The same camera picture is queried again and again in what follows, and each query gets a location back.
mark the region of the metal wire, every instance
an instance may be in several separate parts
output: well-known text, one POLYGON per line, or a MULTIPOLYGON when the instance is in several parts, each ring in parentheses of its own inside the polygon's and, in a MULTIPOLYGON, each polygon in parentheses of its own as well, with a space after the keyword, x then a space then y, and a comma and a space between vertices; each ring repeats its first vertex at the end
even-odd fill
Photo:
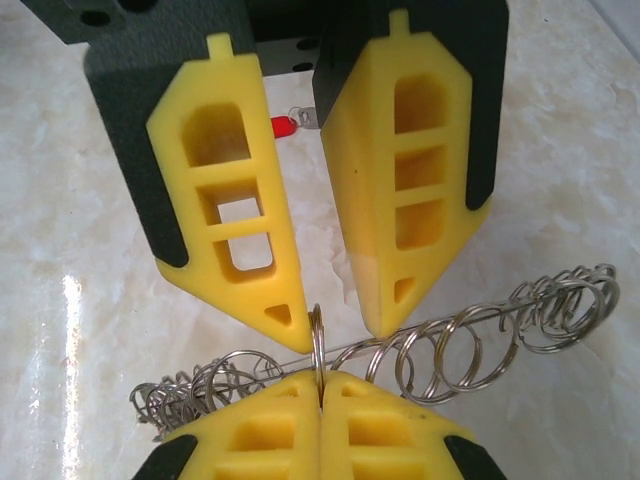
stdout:
POLYGON ((554 277, 522 283, 506 301, 474 305, 456 315, 403 328, 384 340, 371 338, 326 352, 322 317, 316 306, 309 314, 314 343, 311 356, 281 364, 256 350, 238 350, 204 367, 196 365, 192 374, 180 371, 174 377, 163 377, 160 383, 138 385, 129 400, 138 421, 156 426, 156 439, 161 439, 182 425, 300 370, 315 369, 322 397, 326 366, 343 369, 347 362, 368 355, 365 380, 373 383, 383 360, 393 354, 395 381, 402 396, 420 405, 440 404, 460 393, 491 385, 513 363, 520 347, 534 353, 555 353, 586 338, 618 303, 620 289, 615 278, 615 267, 608 264, 564 270, 554 277), (477 330, 492 321, 498 338, 508 339, 508 345, 497 366, 487 371, 482 362, 483 339, 477 330), (452 379, 446 368, 446 360, 451 357, 448 347, 457 332, 467 332, 473 341, 472 358, 459 380, 452 379), (418 362, 411 354, 416 345, 425 341, 433 349, 433 373, 426 388, 417 393, 418 362), (328 361, 329 354, 337 356, 328 361), (247 360, 252 367, 236 366, 247 360), (311 367, 301 368, 309 360, 311 367))

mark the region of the marble table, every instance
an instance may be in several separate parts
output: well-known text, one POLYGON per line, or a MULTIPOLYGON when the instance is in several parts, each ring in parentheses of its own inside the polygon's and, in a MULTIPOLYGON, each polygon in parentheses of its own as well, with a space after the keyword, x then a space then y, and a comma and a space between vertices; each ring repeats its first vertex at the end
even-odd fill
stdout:
MULTIPOLYGON (((617 265, 623 297, 586 342, 522 353, 438 411, 511 479, 638 478, 640 65, 587 0, 511 0, 493 211, 414 319, 504 298, 525 279, 617 265)), ((0 477, 128 478, 153 447, 128 403, 143 381, 238 348, 290 354, 163 280, 82 73, 0 0, 0 477)), ((283 114, 310 75, 265 80, 283 114)), ((278 150, 309 302, 327 343, 361 338, 319 135, 278 150)))

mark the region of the black rubber edge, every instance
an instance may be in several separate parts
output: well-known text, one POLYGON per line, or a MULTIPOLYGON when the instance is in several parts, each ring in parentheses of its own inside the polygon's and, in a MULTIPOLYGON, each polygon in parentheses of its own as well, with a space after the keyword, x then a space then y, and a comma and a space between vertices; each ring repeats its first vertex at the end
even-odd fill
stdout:
POLYGON ((177 480, 198 446, 193 435, 182 435, 151 452, 133 480, 177 480))
POLYGON ((509 9, 505 0, 334 0, 313 77, 320 125, 369 40, 389 35, 389 13, 407 9, 411 31, 432 32, 473 77, 466 206, 493 193, 509 9))
POLYGON ((143 15, 127 14, 126 25, 90 43, 85 73, 151 250, 179 268, 189 255, 147 119, 182 64, 209 57, 208 35, 229 33, 236 54, 256 46, 245 4, 237 0, 160 1, 143 15))
POLYGON ((445 437, 444 444, 464 480, 507 480, 500 467, 480 445, 453 435, 445 437))

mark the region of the triangular hole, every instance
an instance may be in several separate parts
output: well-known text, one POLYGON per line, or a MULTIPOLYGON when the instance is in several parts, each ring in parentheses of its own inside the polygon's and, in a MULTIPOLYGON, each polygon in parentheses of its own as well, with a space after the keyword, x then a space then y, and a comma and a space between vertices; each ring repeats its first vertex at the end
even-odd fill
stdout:
POLYGON ((291 325, 291 310, 289 310, 289 305, 276 305, 275 307, 269 307, 264 311, 264 313, 266 313, 268 317, 280 322, 285 327, 291 325))
POLYGON ((407 297, 415 283, 415 278, 404 278, 396 282, 393 292, 396 303, 401 303, 407 297))

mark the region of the screw hole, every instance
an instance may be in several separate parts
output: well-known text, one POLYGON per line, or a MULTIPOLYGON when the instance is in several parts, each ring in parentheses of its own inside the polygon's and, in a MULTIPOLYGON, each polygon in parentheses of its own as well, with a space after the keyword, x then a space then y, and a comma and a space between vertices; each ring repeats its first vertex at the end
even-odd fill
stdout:
POLYGON ((80 14, 80 21, 90 27, 104 27, 111 23, 111 17, 99 10, 85 10, 80 14))
POLYGON ((294 72, 307 72, 313 69, 313 63, 311 62, 302 62, 297 65, 294 65, 291 70, 294 72))
POLYGON ((158 0, 118 0, 118 3, 127 12, 144 13, 155 7, 158 0))
POLYGON ((318 38, 304 38, 296 44, 296 48, 301 52, 308 50, 315 50, 320 45, 320 39, 318 38))

